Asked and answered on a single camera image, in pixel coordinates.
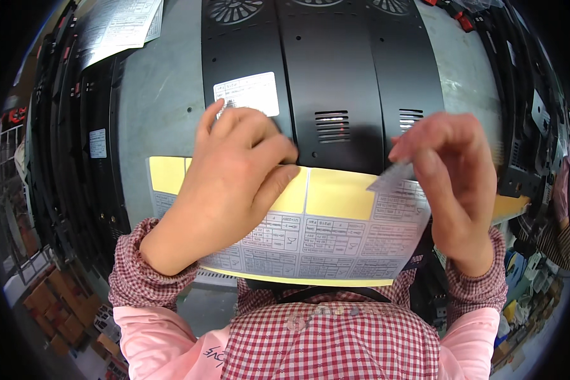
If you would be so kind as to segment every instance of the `label sheet on rack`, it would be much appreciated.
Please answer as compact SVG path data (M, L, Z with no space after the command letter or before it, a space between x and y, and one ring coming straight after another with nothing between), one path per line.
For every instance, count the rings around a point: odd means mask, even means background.
M99 0L81 17L80 69L160 36L163 0Z
M175 201L190 162L150 157L156 217ZM200 264L240 277L395 278L416 249L430 209L416 181L402 180L385 194L367 191L376 178L303 167L253 231Z

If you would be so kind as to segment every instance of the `pink sleeve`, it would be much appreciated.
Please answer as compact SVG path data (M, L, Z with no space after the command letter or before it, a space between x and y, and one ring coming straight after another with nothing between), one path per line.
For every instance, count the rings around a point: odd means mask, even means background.
M163 276L142 258L142 239L159 223L148 218L139 222L129 235L118 238L114 251L114 268L108 281L108 300L114 307L165 307L175 311L175 300L183 288L194 281L198 263L173 277Z
M487 379L499 322L489 307L456 319L441 340L438 379Z
M179 315L163 307L115 307L129 376L141 379L219 379L230 326L198 340Z
M469 277L460 272L450 260L446 263L448 282L447 306L448 328L465 313L482 308L494 308L499 313L507 300L507 284L504 280L504 248L503 234L495 227L488 232L492 241L494 260L486 274L480 277Z

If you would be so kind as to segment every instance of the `concrete floor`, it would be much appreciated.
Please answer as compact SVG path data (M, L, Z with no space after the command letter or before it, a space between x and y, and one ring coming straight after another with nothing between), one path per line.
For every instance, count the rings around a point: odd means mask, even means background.
M177 314L199 337L211 330L219 330L235 315L236 293L194 288L185 297L177 299Z

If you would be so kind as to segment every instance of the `ventilation slot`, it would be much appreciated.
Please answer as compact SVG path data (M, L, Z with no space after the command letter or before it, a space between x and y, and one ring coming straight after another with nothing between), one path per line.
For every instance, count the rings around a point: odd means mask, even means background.
M315 126L319 143L347 142L351 140L348 111L315 112Z
M522 163L519 160L520 157L520 148L519 143L513 143L513 152L511 153L511 165L515 166L518 169L523 169Z
M110 232L112 233L112 238L116 241L118 241L118 238L120 238L122 235L124 235L124 232L114 228L114 227L110 227Z
M194 279L196 283L228 286L236 289L236 277L227 274L212 272L211 270L199 269Z
M307 5L309 7L328 7L330 5L338 4L342 0L294 0L296 3L301 5Z
M395 16L405 16L410 13L410 0L367 0L376 8Z
M492 161L496 166L501 166L504 164L504 145L502 141L499 141L492 148Z
M399 127L401 133L407 132L415 122L424 118L422 110L409 110L406 108L399 109Z
M215 1L209 4L208 16L220 25L237 24L258 13L264 0Z

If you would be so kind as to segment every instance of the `right hand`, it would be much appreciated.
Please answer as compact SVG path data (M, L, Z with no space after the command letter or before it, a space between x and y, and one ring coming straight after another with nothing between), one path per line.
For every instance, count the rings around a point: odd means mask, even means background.
M435 246L469 277L492 266L488 236L496 198L496 171L479 121L439 112L394 139L390 161L412 161L433 213Z

